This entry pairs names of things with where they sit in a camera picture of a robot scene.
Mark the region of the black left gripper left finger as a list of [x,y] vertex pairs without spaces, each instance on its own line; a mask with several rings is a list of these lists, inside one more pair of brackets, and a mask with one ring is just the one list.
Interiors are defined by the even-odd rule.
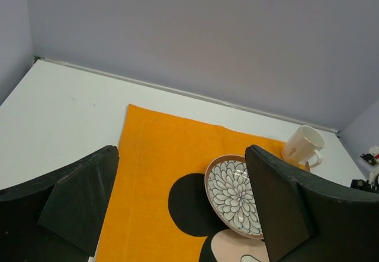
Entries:
[[88,261],[113,190],[118,149],[1,190],[1,261]]

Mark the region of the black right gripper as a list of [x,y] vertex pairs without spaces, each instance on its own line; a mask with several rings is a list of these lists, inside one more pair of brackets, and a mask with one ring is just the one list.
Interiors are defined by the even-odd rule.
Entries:
[[378,192],[377,186],[373,186],[369,183],[369,181],[364,181],[362,179],[352,180],[350,188],[362,190],[365,192]]

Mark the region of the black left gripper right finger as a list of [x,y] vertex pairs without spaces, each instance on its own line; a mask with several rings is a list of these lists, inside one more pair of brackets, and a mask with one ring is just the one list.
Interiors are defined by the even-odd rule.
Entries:
[[252,145],[245,160],[270,261],[377,261],[378,192],[346,187]]

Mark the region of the white ceramic mug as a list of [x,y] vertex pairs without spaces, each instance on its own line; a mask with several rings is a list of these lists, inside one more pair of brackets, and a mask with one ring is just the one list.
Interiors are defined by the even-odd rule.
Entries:
[[323,157],[320,150],[326,147],[325,138],[309,125],[301,125],[282,149],[282,159],[292,165],[308,162],[316,157],[316,162],[308,163],[310,168],[319,166]]

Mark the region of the patterned ceramic plate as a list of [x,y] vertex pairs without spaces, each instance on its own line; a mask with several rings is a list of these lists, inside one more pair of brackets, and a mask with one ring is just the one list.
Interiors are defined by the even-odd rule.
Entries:
[[244,157],[227,154],[214,159],[205,171],[204,186],[211,207],[232,231],[264,238]]

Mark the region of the orange cartoon cloth placemat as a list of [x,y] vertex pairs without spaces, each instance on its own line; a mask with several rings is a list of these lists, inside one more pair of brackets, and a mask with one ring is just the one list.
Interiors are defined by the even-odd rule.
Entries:
[[284,147],[130,105],[97,261],[214,261],[211,240],[226,226],[207,199],[204,173],[214,159],[243,156],[252,144],[275,156]]

